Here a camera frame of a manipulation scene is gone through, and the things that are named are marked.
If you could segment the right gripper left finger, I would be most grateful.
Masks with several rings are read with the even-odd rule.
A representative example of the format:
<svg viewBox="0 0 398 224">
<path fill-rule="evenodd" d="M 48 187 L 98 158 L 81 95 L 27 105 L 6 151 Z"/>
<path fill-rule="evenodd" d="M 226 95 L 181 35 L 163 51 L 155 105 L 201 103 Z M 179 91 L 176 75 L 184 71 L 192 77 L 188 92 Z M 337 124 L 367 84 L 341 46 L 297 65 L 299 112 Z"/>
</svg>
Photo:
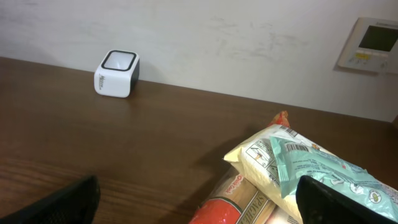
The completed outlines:
<svg viewBox="0 0 398 224">
<path fill-rule="evenodd" d="M 95 175 L 84 177 L 1 218 L 10 224 L 91 224 L 101 197 Z"/>
</svg>

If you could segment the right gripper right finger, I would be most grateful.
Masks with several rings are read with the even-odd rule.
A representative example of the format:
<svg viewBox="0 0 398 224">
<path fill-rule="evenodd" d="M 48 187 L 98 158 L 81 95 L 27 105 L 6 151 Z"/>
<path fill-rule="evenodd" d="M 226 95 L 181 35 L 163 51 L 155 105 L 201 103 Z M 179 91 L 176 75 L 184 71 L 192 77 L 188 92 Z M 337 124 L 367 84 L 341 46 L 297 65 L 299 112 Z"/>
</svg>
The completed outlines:
<svg viewBox="0 0 398 224">
<path fill-rule="evenodd" d="M 304 224 L 395 224 L 310 176 L 302 176 L 295 194 Z"/>
</svg>

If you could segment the teal wipes pack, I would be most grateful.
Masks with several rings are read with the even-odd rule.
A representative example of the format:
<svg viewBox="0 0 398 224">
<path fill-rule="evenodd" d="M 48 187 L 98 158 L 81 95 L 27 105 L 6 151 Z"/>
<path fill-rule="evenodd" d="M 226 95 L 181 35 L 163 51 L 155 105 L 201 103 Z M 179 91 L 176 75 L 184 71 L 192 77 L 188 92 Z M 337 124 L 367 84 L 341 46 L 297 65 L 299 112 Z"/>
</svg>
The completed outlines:
<svg viewBox="0 0 398 224">
<path fill-rule="evenodd" d="M 299 179 L 307 175 L 372 211 L 397 221 L 397 192 L 375 179 L 367 170 L 292 140 L 271 136 L 270 141 L 282 198 L 295 195 Z"/>
</svg>

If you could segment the yellow snack bag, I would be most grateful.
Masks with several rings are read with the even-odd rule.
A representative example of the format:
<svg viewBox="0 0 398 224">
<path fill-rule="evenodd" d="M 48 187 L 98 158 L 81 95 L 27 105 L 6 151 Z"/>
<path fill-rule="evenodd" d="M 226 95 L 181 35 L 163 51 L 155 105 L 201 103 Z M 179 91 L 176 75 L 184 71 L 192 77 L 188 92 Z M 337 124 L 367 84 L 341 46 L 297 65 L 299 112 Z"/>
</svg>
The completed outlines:
<svg viewBox="0 0 398 224">
<path fill-rule="evenodd" d="M 299 145 L 328 151 L 297 133 L 291 128 L 280 124 L 273 124 L 240 143 L 224 155 L 229 162 L 257 189 L 270 198 L 278 207 L 283 209 L 298 223 L 302 223 L 296 199 L 294 196 L 281 197 L 280 181 L 277 164 L 271 147 L 270 137 L 284 138 Z"/>
</svg>

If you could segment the orange spaghetti pack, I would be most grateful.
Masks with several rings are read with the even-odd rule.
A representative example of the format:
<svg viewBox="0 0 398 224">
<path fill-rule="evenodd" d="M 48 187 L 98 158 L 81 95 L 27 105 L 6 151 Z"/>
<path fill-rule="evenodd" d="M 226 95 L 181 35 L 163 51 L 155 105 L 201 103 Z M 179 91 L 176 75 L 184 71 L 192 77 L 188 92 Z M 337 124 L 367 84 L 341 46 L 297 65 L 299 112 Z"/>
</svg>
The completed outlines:
<svg viewBox="0 0 398 224">
<path fill-rule="evenodd" d="M 265 223 L 276 207 L 232 166 L 196 210 L 189 224 Z"/>
</svg>

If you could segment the white tube with tan cap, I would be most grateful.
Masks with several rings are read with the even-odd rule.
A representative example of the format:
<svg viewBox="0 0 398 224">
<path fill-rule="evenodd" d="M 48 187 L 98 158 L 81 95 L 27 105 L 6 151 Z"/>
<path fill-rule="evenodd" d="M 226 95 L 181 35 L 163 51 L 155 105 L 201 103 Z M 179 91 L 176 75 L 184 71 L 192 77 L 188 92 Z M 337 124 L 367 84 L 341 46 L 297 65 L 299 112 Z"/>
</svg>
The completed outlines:
<svg viewBox="0 0 398 224">
<path fill-rule="evenodd" d="M 299 222 L 280 207 L 276 207 L 265 224 L 299 224 Z"/>
</svg>

